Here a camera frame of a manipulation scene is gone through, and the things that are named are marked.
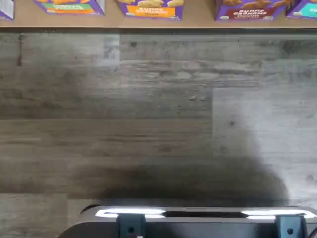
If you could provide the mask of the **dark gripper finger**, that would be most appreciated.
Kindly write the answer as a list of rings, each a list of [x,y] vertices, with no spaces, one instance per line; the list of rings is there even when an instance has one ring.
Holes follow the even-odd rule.
[[[307,224],[303,215],[276,216],[275,224],[279,238],[307,238]]]
[[[144,214],[119,214],[116,218],[119,238],[144,238],[146,218]]]

